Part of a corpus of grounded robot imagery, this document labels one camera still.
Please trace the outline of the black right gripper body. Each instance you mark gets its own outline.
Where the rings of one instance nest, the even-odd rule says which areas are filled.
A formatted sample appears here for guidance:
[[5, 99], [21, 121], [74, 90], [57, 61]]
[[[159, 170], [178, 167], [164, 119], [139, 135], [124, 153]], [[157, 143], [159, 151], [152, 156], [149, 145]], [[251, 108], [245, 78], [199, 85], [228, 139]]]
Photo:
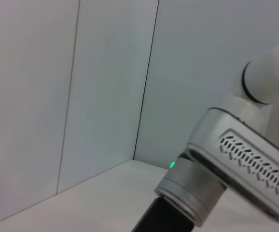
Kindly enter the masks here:
[[191, 232], [195, 225], [164, 198], [154, 199], [132, 232]]

